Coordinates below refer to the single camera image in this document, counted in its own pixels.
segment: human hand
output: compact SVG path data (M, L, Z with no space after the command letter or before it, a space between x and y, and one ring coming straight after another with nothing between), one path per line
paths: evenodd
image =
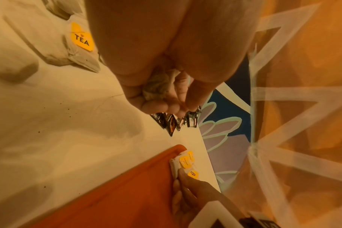
M189 177L178 170L173 184L172 213L180 228L187 228L199 211L210 201L219 201L237 219L244 218L239 209L223 194L205 181Z
M92 36L127 100L147 114L177 116L195 110L236 71L261 6L262 0L86 0ZM157 66L181 73L166 98L146 101L142 87Z

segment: orange tray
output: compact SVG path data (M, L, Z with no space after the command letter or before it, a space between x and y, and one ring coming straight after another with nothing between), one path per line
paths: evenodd
M77 198L32 228L176 228L171 213L169 160L185 151L176 145Z

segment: hand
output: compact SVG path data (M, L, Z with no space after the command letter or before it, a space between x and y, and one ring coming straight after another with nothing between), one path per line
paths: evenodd
M178 171L173 184L172 213L180 228L187 228L199 211L210 201L219 201L237 219L245 216L223 194L209 183L189 177L183 169Z
M86 0L92 36L127 100L141 111L182 116L236 71L262 0ZM176 94L146 101L157 66L176 68ZM187 87L188 75L194 81Z

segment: table surface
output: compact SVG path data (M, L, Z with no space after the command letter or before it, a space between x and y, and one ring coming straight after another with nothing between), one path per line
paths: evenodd
M33 0L63 30L64 20ZM37 56L4 22L0 28ZM170 137L125 99L115 76L75 66L39 70L22 84L0 81L0 227L18 227L182 144L200 179L219 190L197 128Z

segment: orange tea tag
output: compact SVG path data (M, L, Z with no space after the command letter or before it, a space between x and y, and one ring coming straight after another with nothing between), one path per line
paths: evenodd
M195 158L194 158L194 154L192 153L192 151L187 152L187 154L190 156L191 161L194 162Z
M180 157L179 161L184 169L189 169L192 167L191 159L188 155Z
M195 170L190 171L187 175L189 175L193 179L197 179L198 180L198 172L195 171Z
M71 40L77 46L80 46L88 51L92 51L95 47L92 36L89 32L85 32L79 24L72 22L71 25Z

